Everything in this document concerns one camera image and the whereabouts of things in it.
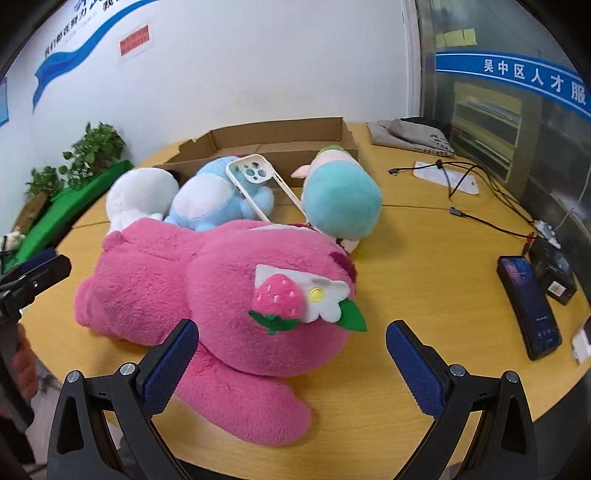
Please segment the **blue gripper pad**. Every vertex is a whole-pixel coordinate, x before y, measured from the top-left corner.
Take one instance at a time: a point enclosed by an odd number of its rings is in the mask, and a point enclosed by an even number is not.
[[[443,388],[421,354],[395,322],[386,330],[386,347],[407,387],[425,415],[439,418]]]
[[[17,280],[18,278],[22,277],[25,273],[28,273],[31,270],[33,270],[33,268],[37,268],[40,265],[49,262],[49,260],[53,260],[55,257],[57,257],[55,249],[48,248],[43,252],[40,252],[34,257],[30,258],[29,260],[26,260],[25,262],[21,263],[19,266],[13,268],[2,278],[1,283],[8,283],[9,281]]]
[[[159,355],[159,361],[152,366],[141,382],[142,410],[148,417],[164,411],[197,351],[197,325],[189,320],[183,322],[186,323],[179,324],[162,345],[152,348],[156,350],[165,347],[165,351]]]

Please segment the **screw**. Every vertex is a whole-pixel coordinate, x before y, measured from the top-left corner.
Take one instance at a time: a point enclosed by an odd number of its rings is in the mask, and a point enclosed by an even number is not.
[[[458,364],[453,364],[450,366],[449,371],[452,373],[454,377],[463,377],[466,375],[466,369]]]
[[[68,380],[68,383],[74,383],[79,378],[80,378],[80,372],[78,370],[74,370],[73,372],[68,373],[66,380]]]
[[[135,372],[135,365],[134,364],[122,365],[121,368],[119,369],[119,372],[121,373],[121,375],[131,375],[133,372]]]
[[[514,371],[509,370],[505,376],[511,383],[517,383],[519,381],[519,375],[517,375]]]

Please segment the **green leaves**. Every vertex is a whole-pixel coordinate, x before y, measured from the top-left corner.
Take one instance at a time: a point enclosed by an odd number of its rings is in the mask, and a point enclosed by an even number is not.
[[[64,187],[64,181],[59,178],[54,167],[45,167],[41,171],[34,168],[31,170],[31,177],[31,181],[27,182],[29,197],[34,197],[41,192],[46,192],[50,197],[53,197],[60,193]]]
[[[284,319],[279,315],[261,315],[254,310],[249,310],[248,314],[256,321],[259,325],[269,330],[269,335],[275,335],[277,332],[286,332],[293,330],[299,324],[299,320]]]
[[[72,163],[70,167],[61,166],[60,174],[66,177],[70,188],[79,190],[121,159],[125,142],[112,125],[99,123],[92,128],[88,122],[84,137],[72,147],[73,151],[63,153],[64,159]]]
[[[335,323],[341,328],[352,332],[367,332],[368,328],[359,307],[353,300],[344,299],[339,302],[340,320]]]

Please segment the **blue wave graphic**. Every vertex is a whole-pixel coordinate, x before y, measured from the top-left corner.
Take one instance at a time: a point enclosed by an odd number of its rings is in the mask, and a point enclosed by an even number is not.
[[[88,58],[88,55],[91,54],[102,38],[106,35],[106,33],[119,20],[129,15],[134,10],[157,1],[158,0],[140,0],[139,2],[131,4],[120,12],[117,12],[105,23],[103,23],[96,30],[96,32],[94,32],[92,36],[86,40],[84,45],[78,48],[78,50],[69,52],[59,51],[49,55],[35,73],[35,77],[37,77],[39,85],[37,86],[37,90],[35,90],[35,94],[33,94],[33,111],[35,110],[37,103],[39,103],[41,94],[47,85],[49,85],[51,81],[58,78],[60,75],[64,75],[65,73],[74,70],[78,65],[80,65],[80,63],[85,61]]]

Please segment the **sticky note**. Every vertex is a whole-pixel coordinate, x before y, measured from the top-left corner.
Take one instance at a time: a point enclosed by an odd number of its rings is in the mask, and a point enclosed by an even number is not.
[[[464,30],[464,45],[478,45],[476,42],[476,31],[473,28]]]
[[[435,35],[435,45],[437,48],[445,47],[445,38],[443,38],[443,33],[438,33]]]
[[[454,30],[453,32],[446,32],[443,34],[446,47],[461,47],[465,45],[464,32],[462,30]]]

